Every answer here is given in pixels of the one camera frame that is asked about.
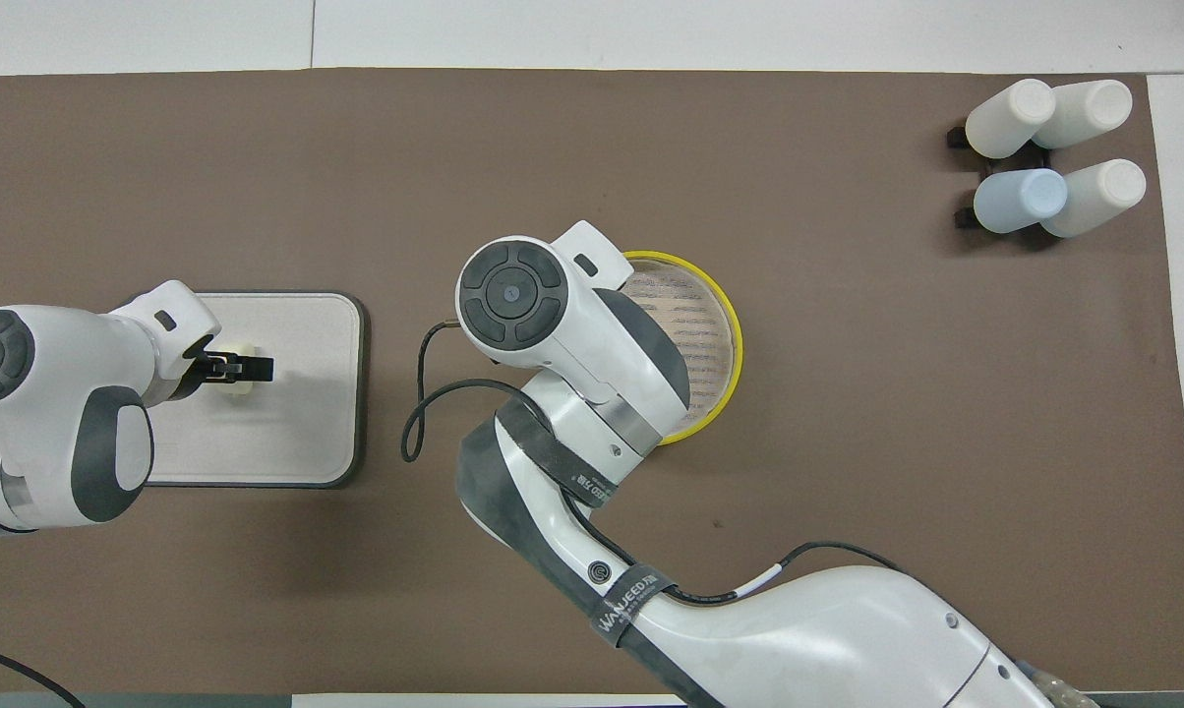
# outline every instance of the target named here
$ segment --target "cable tie strap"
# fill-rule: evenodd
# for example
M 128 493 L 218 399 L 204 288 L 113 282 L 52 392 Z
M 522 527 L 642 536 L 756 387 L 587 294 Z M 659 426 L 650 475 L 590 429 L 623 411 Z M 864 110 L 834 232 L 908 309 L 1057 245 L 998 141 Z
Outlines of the cable tie strap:
M 658 592 L 674 586 L 671 579 L 652 566 L 637 564 L 618 575 L 610 592 L 592 609 L 592 629 L 601 639 L 618 649 L 623 632 L 628 631 L 636 614 Z
M 574 495 L 580 502 L 593 509 L 600 509 L 605 502 L 610 501 L 618 484 L 606 479 L 605 475 L 596 471 L 583 457 L 573 450 L 561 444 L 553 433 L 543 429 L 535 416 L 517 403 L 510 399 L 497 412 L 496 418 L 501 421 L 510 438 L 530 457 L 543 474 Z

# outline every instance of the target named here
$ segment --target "brown table mat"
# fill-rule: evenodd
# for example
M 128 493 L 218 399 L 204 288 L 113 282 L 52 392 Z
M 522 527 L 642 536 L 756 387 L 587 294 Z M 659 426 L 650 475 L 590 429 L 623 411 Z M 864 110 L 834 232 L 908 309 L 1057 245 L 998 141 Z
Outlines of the brown table mat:
M 1044 247 L 951 227 L 978 175 L 944 133 L 1014 78 L 0 78 L 0 304 L 105 310 L 176 277 L 339 288 L 373 322 L 348 487 L 152 489 L 105 527 L 0 541 L 0 650 L 85 691 L 658 690 L 462 511 L 457 443 L 498 394 L 436 404 L 425 456 L 398 458 L 418 340 L 471 251 L 586 218 L 709 270 L 745 326 L 727 411 L 597 515 L 637 556 L 718 592 L 809 539 L 866 543 L 1076 686 L 1184 688 L 1146 81 L 1124 77 L 1122 129 L 1056 155 L 1135 161 L 1144 202 Z M 439 336 L 429 380 L 468 375 L 526 380 Z

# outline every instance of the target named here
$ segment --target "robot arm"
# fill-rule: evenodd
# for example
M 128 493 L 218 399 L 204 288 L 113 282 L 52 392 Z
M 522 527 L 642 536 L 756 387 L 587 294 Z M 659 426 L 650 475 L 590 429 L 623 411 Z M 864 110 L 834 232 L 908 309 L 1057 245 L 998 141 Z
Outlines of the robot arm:
M 688 406 L 673 342 L 613 291 L 624 273 L 626 259 L 587 224 L 552 245 L 495 240 L 462 270 L 463 332 L 498 362 L 542 369 L 523 392 L 548 418 L 514 400 L 462 440 L 457 494 L 480 527 L 690 706 L 1047 708 L 1010 658 L 909 575 L 835 568 L 695 605 L 594 532 L 587 515 Z
M 147 407 L 206 378 L 219 332 L 180 282 L 103 315 L 0 308 L 0 535 L 128 509 L 153 463 Z

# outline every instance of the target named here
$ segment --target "white tabletop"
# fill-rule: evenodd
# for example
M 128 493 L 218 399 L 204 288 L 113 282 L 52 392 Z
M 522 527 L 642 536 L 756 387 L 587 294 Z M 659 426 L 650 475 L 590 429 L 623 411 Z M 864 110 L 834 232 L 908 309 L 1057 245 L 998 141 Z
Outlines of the white tabletop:
M 1184 398 L 1184 0 L 0 0 L 0 75 L 308 66 L 1164 75 Z

